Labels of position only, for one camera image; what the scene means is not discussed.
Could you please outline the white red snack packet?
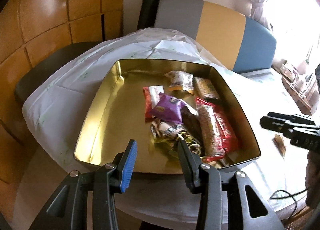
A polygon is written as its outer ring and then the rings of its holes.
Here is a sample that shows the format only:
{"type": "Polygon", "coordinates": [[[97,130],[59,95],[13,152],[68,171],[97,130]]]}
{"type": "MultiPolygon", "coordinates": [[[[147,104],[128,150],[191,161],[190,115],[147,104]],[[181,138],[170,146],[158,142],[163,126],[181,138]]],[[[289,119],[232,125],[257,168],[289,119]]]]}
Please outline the white red snack packet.
{"type": "Polygon", "coordinates": [[[143,94],[145,97],[145,121],[147,122],[153,118],[151,111],[159,102],[160,94],[164,94],[164,88],[163,86],[143,87],[143,94]]]}

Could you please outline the tan cracker packet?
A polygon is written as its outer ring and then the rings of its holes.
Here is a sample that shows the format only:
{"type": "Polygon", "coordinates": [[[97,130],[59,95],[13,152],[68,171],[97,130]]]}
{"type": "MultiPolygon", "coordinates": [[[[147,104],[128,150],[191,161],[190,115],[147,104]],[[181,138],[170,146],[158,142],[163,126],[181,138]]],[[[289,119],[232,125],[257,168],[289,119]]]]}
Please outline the tan cracker packet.
{"type": "Polygon", "coordinates": [[[220,100],[219,94],[209,79],[195,77],[193,79],[193,84],[200,98],[206,101],[220,100]]]}

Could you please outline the purple snack packet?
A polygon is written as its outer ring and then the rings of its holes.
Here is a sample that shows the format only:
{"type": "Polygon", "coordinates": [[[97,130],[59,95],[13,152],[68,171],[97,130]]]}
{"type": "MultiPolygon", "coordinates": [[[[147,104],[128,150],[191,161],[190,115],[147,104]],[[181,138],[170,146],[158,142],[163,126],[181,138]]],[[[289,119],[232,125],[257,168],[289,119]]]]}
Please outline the purple snack packet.
{"type": "Polygon", "coordinates": [[[159,101],[150,111],[150,114],[167,122],[182,124],[181,109],[186,106],[185,102],[165,93],[159,93],[159,97],[159,101]]]}

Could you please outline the wooden cabinet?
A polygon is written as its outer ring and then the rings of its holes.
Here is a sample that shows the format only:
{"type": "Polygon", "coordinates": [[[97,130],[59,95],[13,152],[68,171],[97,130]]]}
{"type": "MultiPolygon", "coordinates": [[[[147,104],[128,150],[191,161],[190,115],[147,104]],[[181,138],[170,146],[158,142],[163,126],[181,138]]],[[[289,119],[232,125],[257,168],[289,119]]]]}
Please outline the wooden cabinet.
{"type": "Polygon", "coordinates": [[[55,51],[123,33],[123,0],[9,0],[1,11],[1,213],[11,221],[34,149],[14,91],[55,51]]]}

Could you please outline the gold-wrapped candies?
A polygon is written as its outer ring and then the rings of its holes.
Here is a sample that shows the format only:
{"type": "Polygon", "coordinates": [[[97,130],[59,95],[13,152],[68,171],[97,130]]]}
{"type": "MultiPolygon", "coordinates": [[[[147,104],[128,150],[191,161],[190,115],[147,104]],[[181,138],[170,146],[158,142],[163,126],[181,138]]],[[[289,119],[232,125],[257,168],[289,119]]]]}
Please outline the gold-wrapped candies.
{"type": "Polygon", "coordinates": [[[192,153],[201,155],[200,143],[180,124],[155,119],[151,122],[150,131],[153,145],[167,150],[172,157],[178,158],[178,142],[180,140],[185,141],[192,153]]]}

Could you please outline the grey yellow blue chair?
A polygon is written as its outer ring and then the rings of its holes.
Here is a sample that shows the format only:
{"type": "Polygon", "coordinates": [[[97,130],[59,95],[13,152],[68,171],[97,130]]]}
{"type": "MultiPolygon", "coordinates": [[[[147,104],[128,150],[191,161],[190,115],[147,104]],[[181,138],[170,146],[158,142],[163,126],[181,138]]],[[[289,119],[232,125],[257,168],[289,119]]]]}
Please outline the grey yellow blue chair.
{"type": "Polygon", "coordinates": [[[272,66],[277,44],[272,33],[227,7],[203,0],[160,0],[155,27],[182,32],[236,73],[272,66]]]}

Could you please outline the large clear cracker packet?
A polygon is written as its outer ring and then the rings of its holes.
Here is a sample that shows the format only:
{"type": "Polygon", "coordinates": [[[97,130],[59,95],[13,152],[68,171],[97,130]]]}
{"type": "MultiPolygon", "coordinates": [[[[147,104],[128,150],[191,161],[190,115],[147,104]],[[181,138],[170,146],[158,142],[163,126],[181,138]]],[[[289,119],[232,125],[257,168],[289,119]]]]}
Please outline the large clear cracker packet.
{"type": "Polygon", "coordinates": [[[279,134],[275,134],[274,138],[273,138],[273,142],[274,142],[275,146],[277,147],[278,151],[280,152],[280,155],[282,157],[285,157],[286,146],[285,146],[283,137],[279,134]]]}

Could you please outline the grain bar red wrapper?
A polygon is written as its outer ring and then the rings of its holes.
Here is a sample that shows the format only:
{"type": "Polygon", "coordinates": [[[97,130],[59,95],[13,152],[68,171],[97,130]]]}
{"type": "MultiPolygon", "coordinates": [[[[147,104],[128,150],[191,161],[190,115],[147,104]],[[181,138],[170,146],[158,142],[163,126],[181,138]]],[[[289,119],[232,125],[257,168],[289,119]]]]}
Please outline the grain bar red wrapper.
{"type": "Polygon", "coordinates": [[[195,99],[195,103],[202,132],[205,159],[208,162],[219,160],[224,157],[225,151],[213,106],[200,97],[195,99]]]}

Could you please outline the cluttered side shelf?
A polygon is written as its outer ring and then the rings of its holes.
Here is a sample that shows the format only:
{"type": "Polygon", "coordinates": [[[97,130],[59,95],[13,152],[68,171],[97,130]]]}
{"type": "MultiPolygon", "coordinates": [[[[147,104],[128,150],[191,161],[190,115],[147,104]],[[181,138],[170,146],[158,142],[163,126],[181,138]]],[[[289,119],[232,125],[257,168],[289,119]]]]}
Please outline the cluttered side shelf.
{"type": "Polygon", "coordinates": [[[316,115],[319,111],[319,88],[315,70],[306,61],[297,67],[286,60],[274,61],[272,67],[282,76],[283,86],[301,113],[316,115]]]}

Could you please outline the black rolled mat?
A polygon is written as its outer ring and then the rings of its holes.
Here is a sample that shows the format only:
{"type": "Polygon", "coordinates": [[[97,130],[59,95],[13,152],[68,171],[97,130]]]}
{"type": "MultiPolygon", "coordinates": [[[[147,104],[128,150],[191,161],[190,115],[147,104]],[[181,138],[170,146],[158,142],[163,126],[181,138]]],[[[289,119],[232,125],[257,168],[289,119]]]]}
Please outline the black rolled mat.
{"type": "Polygon", "coordinates": [[[140,9],[137,30],[153,27],[160,0],[143,0],[140,9]]]}

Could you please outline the white tablecloth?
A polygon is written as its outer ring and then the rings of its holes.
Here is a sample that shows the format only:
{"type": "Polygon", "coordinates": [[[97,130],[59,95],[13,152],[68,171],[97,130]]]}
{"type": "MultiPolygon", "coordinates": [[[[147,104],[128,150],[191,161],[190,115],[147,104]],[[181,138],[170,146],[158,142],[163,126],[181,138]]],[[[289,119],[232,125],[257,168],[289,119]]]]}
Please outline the white tablecloth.
{"type": "MultiPolygon", "coordinates": [[[[89,171],[89,166],[74,158],[78,135],[103,78],[117,60],[124,58],[165,58],[219,66],[193,39],[175,30],[155,28],[102,42],[64,65],[23,105],[29,131],[64,171],[89,171]]],[[[285,157],[282,157],[272,142],[274,133],[262,129],[259,120],[270,111],[293,114],[298,108],[280,77],[255,82],[229,71],[227,80],[234,88],[261,150],[260,158],[244,165],[243,170],[264,199],[269,199],[274,192],[295,195],[295,198],[270,202],[277,215],[285,219],[305,206],[307,152],[287,145],[285,157]]]]}

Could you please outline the gold metal tin box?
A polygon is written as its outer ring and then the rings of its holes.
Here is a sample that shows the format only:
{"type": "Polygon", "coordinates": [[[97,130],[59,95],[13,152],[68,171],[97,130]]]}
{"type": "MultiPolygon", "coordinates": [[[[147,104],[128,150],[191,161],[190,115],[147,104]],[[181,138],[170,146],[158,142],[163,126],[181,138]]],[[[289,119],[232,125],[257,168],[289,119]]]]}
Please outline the gold metal tin box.
{"type": "Polygon", "coordinates": [[[75,145],[74,158],[84,164],[101,166],[123,152],[130,140],[135,140],[138,147],[135,172],[181,174],[178,159],[152,143],[152,120],[145,117],[143,94],[143,88],[148,86],[168,88],[170,80],[166,74],[172,70],[186,71],[212,82],[240,146],[229,154],[233,164],[260,157],[253,129],[227,80],[229,70],[175,60],[123,59],[110,67],[90,105],[75,145]]]}

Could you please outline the brown red-ended snack bar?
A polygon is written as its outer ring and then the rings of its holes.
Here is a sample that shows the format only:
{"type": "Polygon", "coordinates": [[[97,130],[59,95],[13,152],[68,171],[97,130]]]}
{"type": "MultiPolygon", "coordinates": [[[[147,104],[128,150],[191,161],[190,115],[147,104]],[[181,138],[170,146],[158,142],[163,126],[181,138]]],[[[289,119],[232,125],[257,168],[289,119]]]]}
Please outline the brown red-ended snack bar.
{"type": "Polygon", "coordinates": [[[200,122],[185,106],[181,109],[182,122],[186,130],[203,146],[203,137],[200,122]]]}

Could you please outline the orange-edged clear snack packet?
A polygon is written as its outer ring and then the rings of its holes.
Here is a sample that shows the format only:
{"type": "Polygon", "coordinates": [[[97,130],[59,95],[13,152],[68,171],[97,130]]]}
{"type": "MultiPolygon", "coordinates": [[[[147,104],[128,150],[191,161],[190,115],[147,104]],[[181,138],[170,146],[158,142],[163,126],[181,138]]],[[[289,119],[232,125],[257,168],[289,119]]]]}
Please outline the orange-edged clear snack packet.
{"type": "Polygon", "coordinates": [[[168,90],[181,90],[190,94],[194,94],[193,75],[185,71],[172,70],[164,75],[170,79],[168,90]]]}

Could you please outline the black stool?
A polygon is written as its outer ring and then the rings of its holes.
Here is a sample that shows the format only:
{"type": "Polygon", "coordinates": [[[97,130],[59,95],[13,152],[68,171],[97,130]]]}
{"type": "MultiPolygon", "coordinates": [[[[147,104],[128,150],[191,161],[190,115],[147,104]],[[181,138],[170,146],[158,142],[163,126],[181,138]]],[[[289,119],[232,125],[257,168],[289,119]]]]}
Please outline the black stool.
{"type": "Polygon", "coordinates": [[[24,104],[26,99],[57,70],[98,44],[99,42],[79,42],[49,55],[18,81],[14,92],[16,100],[24,104]]]}

